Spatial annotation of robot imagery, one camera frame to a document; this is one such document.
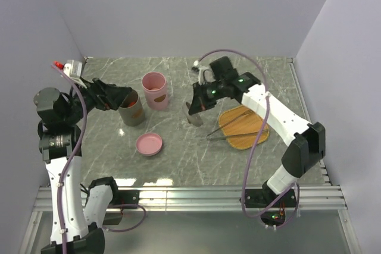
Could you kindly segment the grey round lid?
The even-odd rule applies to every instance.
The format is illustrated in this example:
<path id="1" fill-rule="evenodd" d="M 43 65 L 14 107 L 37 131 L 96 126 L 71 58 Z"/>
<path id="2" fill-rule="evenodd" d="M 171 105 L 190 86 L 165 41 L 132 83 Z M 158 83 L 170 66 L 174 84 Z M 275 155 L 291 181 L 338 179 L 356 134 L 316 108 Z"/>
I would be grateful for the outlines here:
<path id="1" fill-rule="evenodd" d="M 188 123 L 190 123 L 193 126 L 200 127 L 203 125 L 203 120 L 198 114 L 189 115 L 189 108 L 191 107 L 191 104 L 189 102 L 185 102 L 182 108 L 183 113 L 185 114 Z"/>

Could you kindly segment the metal tongs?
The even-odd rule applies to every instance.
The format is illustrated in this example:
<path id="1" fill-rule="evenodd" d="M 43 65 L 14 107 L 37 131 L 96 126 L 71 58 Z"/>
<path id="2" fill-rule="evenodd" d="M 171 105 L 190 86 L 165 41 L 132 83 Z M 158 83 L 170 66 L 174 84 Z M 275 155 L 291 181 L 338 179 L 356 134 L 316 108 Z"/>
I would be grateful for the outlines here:
<path id="1" fill-rule="evenodd" d="M 254 140 L 260 131 L 263 119 L 244 106 L 223 112 L 218 118 L 218 128 L 207 135 L 214 140 Z"/>

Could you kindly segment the pink round lid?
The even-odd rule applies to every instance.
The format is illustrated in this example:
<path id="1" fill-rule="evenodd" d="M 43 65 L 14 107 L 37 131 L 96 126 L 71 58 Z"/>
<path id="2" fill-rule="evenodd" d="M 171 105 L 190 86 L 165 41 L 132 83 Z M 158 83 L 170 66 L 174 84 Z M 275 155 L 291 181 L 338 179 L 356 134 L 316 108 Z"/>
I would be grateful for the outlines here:
<path id="1" fill-rule="evenodd" d="M 163 140 L 156 133 L 145 133 L 136 141 L 136 150 L 144 156 L 156 155 L 163 146 Z"/>

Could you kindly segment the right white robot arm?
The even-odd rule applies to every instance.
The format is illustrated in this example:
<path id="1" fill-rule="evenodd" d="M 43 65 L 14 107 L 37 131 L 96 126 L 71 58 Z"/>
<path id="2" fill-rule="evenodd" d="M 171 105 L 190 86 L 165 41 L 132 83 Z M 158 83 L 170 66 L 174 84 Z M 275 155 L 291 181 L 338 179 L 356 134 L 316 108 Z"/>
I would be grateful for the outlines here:
<path id="1" fill-rule="evenodd" d="M 239 74 L 228 57 L 210 63 L 213 81 L 204 79 L 207 69 L 199 61 L 195 61 L 192 68 L 198 72 L 199 79 L 193 84 L 193 98 L 188 109 L 190 116 L 214 108 L 220 99 L 230 98 L 259 115 L 264 124 L 282 138 L 287 149 L 281 165 L 263 184 L 260 193 L 262 208 L 278 205 L 292 185 L 324 158 L 324 126 L 319 122 L 311 123 L 291 111 L 251 73 Z"/>

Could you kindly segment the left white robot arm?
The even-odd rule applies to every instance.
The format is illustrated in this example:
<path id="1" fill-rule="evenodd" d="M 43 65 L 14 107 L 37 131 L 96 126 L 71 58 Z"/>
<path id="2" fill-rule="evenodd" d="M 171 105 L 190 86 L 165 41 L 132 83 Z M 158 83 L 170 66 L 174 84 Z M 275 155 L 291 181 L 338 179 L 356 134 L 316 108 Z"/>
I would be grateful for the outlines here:
<path id="1" fill-rule="evenodd" d="M 94 108 L 118 110 L 132 88 L 106 84 L 100 79 L 72 86 L 73 93 L 54 87 L 40 90 L 34 97 L 38 124 L 39 150 L 49 175 L 52 198 L 50 242 L 41 253 L 104 253 L 102 229 L 107 208 L 120 202 L 113 177 L 99 178 L 87 189 L 82 201 L 80 170 L 82 140 L 88 112 Z"/>

